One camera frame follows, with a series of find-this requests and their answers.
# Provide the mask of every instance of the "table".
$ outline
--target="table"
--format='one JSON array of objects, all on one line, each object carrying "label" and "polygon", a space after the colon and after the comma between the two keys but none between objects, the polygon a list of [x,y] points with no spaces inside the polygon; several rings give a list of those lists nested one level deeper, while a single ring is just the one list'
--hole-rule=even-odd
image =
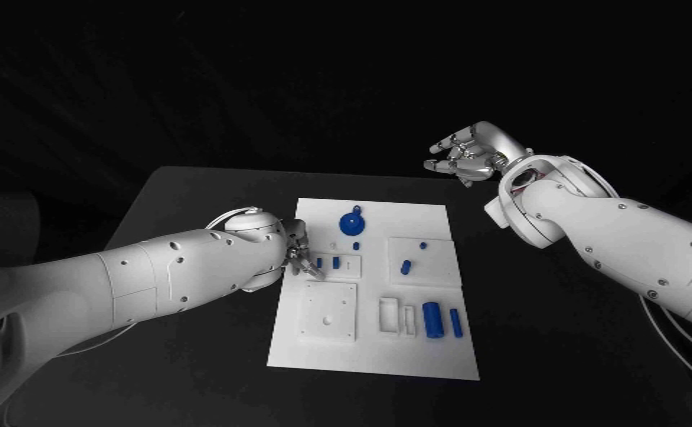
[{"label": "table", "polygon": [[498,182],[192,167],[159,169],[109,248],[299,197],[446,204],[480,382],[267,367],[280,283],[140,323],[54,359],[16,393],[21,427],[690,425],[692,382],[636,295],[568,240],[541,250],[483,211]]}]

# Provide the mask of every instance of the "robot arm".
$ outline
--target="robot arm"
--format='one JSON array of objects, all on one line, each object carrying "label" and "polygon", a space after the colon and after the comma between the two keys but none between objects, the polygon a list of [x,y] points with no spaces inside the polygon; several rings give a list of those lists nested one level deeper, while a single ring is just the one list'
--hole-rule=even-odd
[{"label": "robot arm", "polygon": [[289,265],[322,280],[306,224],[284,224],[251,208],[224,231],[191,230],[0,269],[0,404],[44,364],[96,336],[267,287]]},{"label": "robot arm", "polygon": [[429,170],[472,181],[502,174],[486,212],[538,248],[568,237],[587,264],[668,310],[692,320],[692,224],[622,199],[600,175],[571,157],[534,155],[489,122],[431,148],[452,148]]}]

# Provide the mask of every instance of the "blue object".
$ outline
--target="blue object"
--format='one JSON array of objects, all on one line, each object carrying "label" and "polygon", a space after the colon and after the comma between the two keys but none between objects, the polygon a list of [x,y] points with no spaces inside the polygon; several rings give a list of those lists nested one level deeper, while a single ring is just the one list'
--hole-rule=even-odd
[{"label": "blue object", "polygon": [[359,205],[354,207],[354,212],[342,217],[339,228],[346,235],[358,235],[364,231],[365,219],[361,217]]},{"label": "blue object", "polygon": [[423,304],[423,318],[426,320],[429,339],[444,337],[443,315],[440,314],[440,304],[437,302],[426,302]]},{"label": "blue object", "polygon": [[408,271],[411,270],[411,261],[406,260],[404,265],[401,266],[401,273],[408,275]]},{"label": "blue object", "polygon": [[452,315],[452,327],[455,328],[455,337],[460,339],[465,334],[462,333],[462,322],[459,321],[457,309],[450,310],[450,315]]}]

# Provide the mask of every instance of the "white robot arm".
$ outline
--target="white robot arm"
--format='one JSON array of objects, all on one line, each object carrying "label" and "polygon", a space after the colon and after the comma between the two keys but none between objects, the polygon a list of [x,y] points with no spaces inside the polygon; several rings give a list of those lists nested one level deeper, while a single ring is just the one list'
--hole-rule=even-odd
[{"label": "white robot arm", "polygon": [[544,249],[566,235],[587,264],[692,320],[692,224],[617,196],[600,175],[571,157],[534,155],[489,122],[439,142],[452,148],[429,170],[456,174],[467,187],[502,174],[486,212],[525,242]]},{"label": "white robot arm", "polygon": [[0,404],[44,364],[94,337],[271,285],[309,261],[306,223],[257,207],[224,230],[166,235],[106,252],[0,269]]}]

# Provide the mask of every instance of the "black table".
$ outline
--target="black table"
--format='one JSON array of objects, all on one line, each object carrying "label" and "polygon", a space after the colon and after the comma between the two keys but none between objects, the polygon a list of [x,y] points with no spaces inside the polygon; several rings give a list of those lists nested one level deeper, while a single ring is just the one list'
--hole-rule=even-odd
[{"label": "black table", "polygon": [[498,228],[483,211],[496,189],[450,178],[158,170],[109,248],[250,205],[293,218],[299,197],[446,204],[482,380],[267,367],[277,283],[52,360],[15,396],[16,425],[691,425],[692,382],[636,295],[567,239],[540,250]]}]

